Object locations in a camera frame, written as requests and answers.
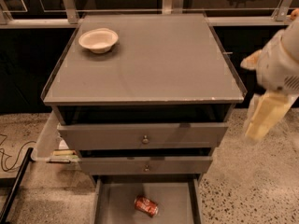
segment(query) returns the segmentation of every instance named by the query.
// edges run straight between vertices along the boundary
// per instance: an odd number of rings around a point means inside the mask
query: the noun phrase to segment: drawer front
[[[65,142],[76,150],[216,147],[226,123],[59,125]]]
[[[202,174],[211,163],[211,157],[94,158],[80,166],[89,175]]]

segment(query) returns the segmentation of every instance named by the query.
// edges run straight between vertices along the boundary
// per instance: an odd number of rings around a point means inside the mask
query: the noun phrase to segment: concrete floor
[[[242,139],[246,112],[234,110],[230,128],[200,183],[206,224],[299,223],[299,109],[292,109],[258,144]],[[7,160],[8,167],[22,144],[38,139],[48,117],[0,116],[0,133],[7,135],[0,147],[13,156]],[[58,144],[45,140],[38,142],[38,160],[30,164],[7,220],[12,224],[90,223],[95,198],[92,181],[75,162],[46,163]],[[0,172],[1,177],[15,174]]]

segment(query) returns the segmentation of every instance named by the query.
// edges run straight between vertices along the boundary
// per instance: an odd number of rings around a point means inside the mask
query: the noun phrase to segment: bowl
[[[93,53],[101,54],[108,52],[118,40],[119,36],[115,32],[107,28],[100,28],[83,34],[78,43]]]

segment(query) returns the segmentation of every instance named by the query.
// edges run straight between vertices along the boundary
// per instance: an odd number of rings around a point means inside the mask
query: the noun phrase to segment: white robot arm
[[[258,83],[266,89],[263,96],[255,95],[250,102],[246,137],[262,139],[299,96],[298,38],[299,18],[241,63],[243,68],[256,70]]]

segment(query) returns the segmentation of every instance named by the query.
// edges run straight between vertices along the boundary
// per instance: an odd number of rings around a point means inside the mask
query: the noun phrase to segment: soda can
[[[158,214],[158,204],[143,196],[137,196],[134,201],[135,209],[154,217]]]

